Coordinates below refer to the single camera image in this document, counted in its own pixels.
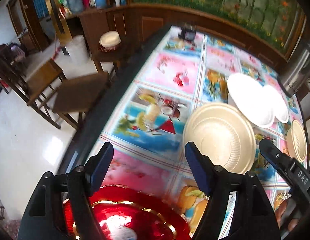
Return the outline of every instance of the white bowl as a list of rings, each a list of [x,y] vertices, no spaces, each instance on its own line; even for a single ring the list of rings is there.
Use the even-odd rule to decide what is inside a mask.
[[[194,142],[203,155],[229,172],[244,174],[254,162],[255,137],[250,123],[233,106],[208,103],[188,119],[183,146]]]
[[[299,121],[293,120],[286,135],[287,149],[291,157],[303,162],[307,154],[305,132]]]
[[[263,87],[253,78],[235,73],[227,80],[229,104],[236,106],[254,125],[268,128],[274,122],[273,108]]]
[[[119,37],[118,32],[116,31],[106,32],[105,34],[101,36],[99,43],[104,48],[110,48],[110,47],[116,46],[117,44],[120,43],[120,37]]]
[[[268,95],[270,103],[273,107],[275,116],[274,122],[287,123],[289,120],[289,111],[281,94],[272,86],[265,85],[263,91]]]

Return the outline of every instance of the stainless steel kettle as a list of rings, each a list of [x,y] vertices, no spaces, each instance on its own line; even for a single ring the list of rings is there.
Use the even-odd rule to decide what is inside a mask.
[[[285,73],[277,80],[288,97],[292,97],[310,74],[310,42],[300,40],[286,66]]]

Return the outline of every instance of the colorful tablecloth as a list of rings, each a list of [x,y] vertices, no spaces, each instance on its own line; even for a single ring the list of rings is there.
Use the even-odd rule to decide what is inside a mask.
[[[227,78],[241,72],[275,87],[289,109],[287,124],[253,128],[257,149],[252,169],[276,209],[288,197],[289,187],[260,155],[258,143],[268,138],[289,154],[285,136],[291,122],[297,119],[303,124],[296,96],[287,98],[277,74],[245,51],[199,32],[193,43],[185,42],[178,38],[179,33],[180,28],[172,27],[149,56],[91,151],[90,156],[96,155],[105,141],[114,146],[103,185],[122,184],[154,194],[183,213],[194,232],[200,217],[195,207],[204,211],[207,200],[187,165],[183,128],[197,107],[215,101],[227,103]],[[220,237],[228,234],[234,200],[232,193]]]

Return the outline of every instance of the white tile floor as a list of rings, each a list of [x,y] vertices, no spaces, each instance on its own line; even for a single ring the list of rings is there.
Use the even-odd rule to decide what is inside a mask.
[[[29,57],[28,74],[54,53],[54,45]],[[68,79],[96,72],[89,60],[82,66],[59,53],[55,59]],[[103,64],[109,70],[112,64]],[[66,122],[56,129],[14,92],[0,93],[0,198],[9,219],[20,219],[40,177],[55,172],[75,133]]]

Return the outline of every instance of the trash can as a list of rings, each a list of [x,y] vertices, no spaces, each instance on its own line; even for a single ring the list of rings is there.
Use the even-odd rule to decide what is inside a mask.
[[[65,47],[76,65],[82,65],[88,61],[89,55],[83,35],[75,36]]]

